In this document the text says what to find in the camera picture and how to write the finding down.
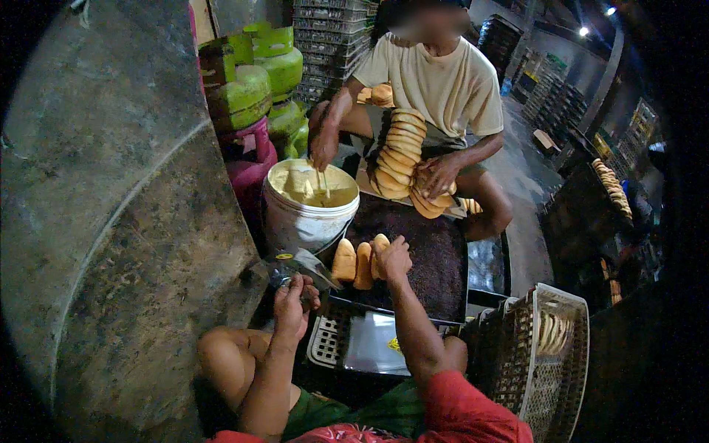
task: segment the red shirt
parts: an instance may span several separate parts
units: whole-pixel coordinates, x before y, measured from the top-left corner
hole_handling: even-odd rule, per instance
[[[487,398],[458,371],[434,375],[428,382],[424,432],[416,443],[532,443],[532,430],[508,409]],[[208,443],[263,443],[234,431],[221,431]],[[387,437],[365,425],[340,423],[306,432],[292,443],[413,443]]]

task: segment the yellow cream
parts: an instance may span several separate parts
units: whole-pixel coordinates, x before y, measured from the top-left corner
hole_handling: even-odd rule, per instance
[[[357,196],[357,187],[352,177],[333,168],[327,168],[330,198],[327,197],[323,174],[303,163],[275,166],[269,174],[271,185],[282,196],[297,203],[316,208],[337,208],[347,205]]]

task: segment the white t-shirt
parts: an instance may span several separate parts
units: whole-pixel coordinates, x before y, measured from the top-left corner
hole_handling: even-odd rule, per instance
[[[453,52],[433,57],[422,43],[400,43],[387,33],[354,77],[368,88],[391,82],[397,108],[418,110],[449,137],[464,137],[468,124],[480,137],[503,129],[495,67],[462,37]]]

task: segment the green shorts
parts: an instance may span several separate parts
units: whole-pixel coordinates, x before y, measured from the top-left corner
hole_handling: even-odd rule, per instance
[[[356,423],[394,435],[416,438],[425,430],[423,412],[424,405],[412,378],[356,411],[338,401],[301,391],[301,397],[288,416],[282,440],[294,439],[307,431],[337,423]]]
[[[362,150],[367,150],[368,145],[372,146],[371,155],[378,155],[379,149],[384,146],[386,134],[389,132],[391,125],[391,108],[382,108],[371,104],[364,104],[369,116],[369,122],[372,125],[372,134],[374,143],[365,143],[362,141]],[[421,143],[421,159],[428,160],[433,157],[446,155],[457,150],[463,150],[468,147],[467,142],[463,138],[450,137],[442,130],[426,122],[426,137]],[[460,172],[463,174],[470,169],[484,169],[481,163],[473,166],[465,167]]]

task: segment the hand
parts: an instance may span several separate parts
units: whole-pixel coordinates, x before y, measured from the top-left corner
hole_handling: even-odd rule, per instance
[[[399,235],[386,249],[379,243],[371,242],[376,254],[379,273],[389,283],[401,283],[407,280],[406,274],[411,269],[411,257],[408,254],[408,243]]]
[[[293,276],[290,284],[280,287],[273,307],[276,318],[274,338],[297,346],[308,329],[310,311],[320,307],[319,295],[313,279],[300,274]]]
[[[423,185],[422,195],[427,200],[445,194],[458,177],[462,165],[455,152],[426,160],[416,168],[420,174],[428,175]]]
[[[340,134],[337,128],[323,122],[320,127],[320,132],[313,138],[311,142],[311,157],[313,158],[313,166],[320,172],[325,172],[325,168],[333,162],[337,155],[337,144],[340,141]]]

